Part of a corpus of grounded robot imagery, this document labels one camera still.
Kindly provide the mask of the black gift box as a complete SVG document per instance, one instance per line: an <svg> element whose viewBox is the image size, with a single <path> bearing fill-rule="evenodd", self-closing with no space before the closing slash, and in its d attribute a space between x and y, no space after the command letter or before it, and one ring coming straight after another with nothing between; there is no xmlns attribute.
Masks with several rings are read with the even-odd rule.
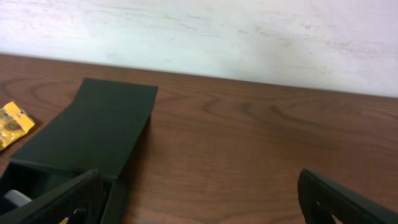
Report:
<svg viewBox="0 0 398 224"><path fill-rule="evenodd" d="M4 195L33 200L89 170L104 197L96 223L120 223L129 190L121 175L150 120L158 88L86 78L74 100L9 159L1 176L1 215L19 207Z"/></svg>

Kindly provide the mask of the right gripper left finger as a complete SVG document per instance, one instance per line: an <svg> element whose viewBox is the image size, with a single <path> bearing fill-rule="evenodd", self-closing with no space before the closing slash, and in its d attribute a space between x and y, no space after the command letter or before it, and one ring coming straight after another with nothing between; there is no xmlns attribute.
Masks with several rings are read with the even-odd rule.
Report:
<svg viewBox="0 0 398 224"><path fill-rule="evenodd" d="M98 170L89 170L37 199L1 215L3 224L96 223L104 197Z"/></svg>

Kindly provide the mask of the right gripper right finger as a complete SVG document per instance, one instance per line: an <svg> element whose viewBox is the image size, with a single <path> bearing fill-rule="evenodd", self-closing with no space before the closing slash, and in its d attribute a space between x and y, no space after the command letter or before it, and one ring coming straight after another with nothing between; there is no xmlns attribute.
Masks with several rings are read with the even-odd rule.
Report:
<svg viewBox="0 0 398 224"><path fill-rule="evenodd" d="M331 224L335 220L341 223L397 223L397 212L313 170L300 172L297 191L306 224Z"/></svg>

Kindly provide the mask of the yellow snack bag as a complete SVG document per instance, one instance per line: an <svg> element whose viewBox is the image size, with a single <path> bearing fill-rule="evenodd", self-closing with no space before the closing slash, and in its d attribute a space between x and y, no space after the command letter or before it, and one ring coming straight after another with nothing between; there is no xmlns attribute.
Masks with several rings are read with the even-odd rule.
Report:
<svg viewBox="0 0 398 224"><path fill-rule="evenodd" d="M35 121L15 101L1 108L1 151L24 137Z"/></svg>

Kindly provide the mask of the red Pringles can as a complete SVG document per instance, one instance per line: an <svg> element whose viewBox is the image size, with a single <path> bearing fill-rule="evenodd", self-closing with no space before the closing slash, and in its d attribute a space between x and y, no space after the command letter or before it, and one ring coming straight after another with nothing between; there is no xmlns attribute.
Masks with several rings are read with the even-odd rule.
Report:
<svg viewBox="0 0 398 224"><path fill-rule="evenodd" d="M6 192L4 198L16 207L22 207L32 201L31 198L14 189Z"/></svg>

